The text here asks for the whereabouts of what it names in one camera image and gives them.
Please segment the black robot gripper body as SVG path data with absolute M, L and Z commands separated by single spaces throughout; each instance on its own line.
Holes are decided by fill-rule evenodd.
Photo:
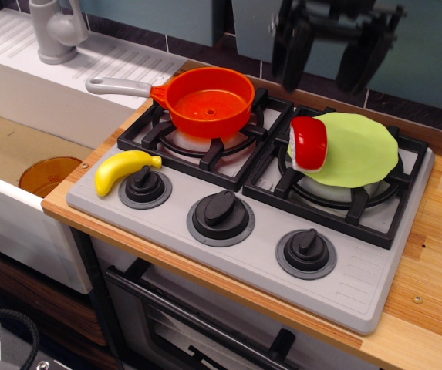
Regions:
M 321 39 L 394 39 L 406 16 L 404 5 L 378 5 L 375 1 L 283 1 L 278 13 L 272 16 L 269 31 L 275 39 L 283 39 L 303 25 Z

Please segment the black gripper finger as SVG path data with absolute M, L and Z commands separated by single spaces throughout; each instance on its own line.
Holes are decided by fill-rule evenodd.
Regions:
M 307 19 L 278 17 L 272 50 L 272 74 L 287 92 L 297 88 L 314 39 L 314 29 Z
M 353 95 L 366 88 L 395 39 L 385 15 L 365 22 L 361 31 L 359 38 L 347 45 L 338 71 L 339 89 Z

